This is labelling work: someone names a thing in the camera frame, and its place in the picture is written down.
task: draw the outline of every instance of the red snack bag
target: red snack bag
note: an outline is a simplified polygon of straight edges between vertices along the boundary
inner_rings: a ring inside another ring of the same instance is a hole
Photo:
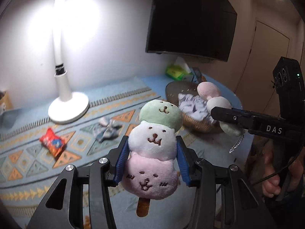
[[[48,128],[46,134],[39,140],[48,148],[53,157],[57,157],[65,145],[65,141],[59,136],[56,136],[51,128]]]

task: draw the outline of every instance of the camera lens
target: camera lens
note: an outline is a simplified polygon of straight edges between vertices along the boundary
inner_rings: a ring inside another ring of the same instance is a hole
[[[287,74],[286,74],[286,71],[284,68],[282,69],[282,77],[283,77],[284,82],[287,82]]]
[[[278,87],[278,86],[279,86],[279,82],[278,82],[278,79],[277,79],[277,78],[274,79],[274,84],[275,84],[275,87]]]
[[[279,80],[279,86],[281,87],[283,85],[283,79],[281,73],[278,73],[278,80]]]

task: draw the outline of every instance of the white cloth in basket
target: white cloth in basket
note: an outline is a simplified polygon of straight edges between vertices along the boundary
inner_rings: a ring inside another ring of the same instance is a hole
[[[211,124],[216,123],[206,108],[206,101],[202,100],[199,95],[179,94],[179,108],[186,115],[196,121],[207,119]]]

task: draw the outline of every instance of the black screen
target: black screen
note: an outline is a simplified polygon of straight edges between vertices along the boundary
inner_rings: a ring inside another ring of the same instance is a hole
[[[228,61],[236,19],[228,0],[153,0],[146,52]]]

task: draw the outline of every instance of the door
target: door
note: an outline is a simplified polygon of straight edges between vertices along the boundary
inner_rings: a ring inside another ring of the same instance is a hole
[[[278,117],[280,115],[280,100],[279,95],[276,93],[276,90],[274,90],[270,101],[268,102],[265,110],[263,111],[266,115],[271,115]]]
[[[272,71],[280,57],[287,56],[288,45],[289,38],[257,21],[249,59],[235,92],[243,109],[264,112],[275,92]]]

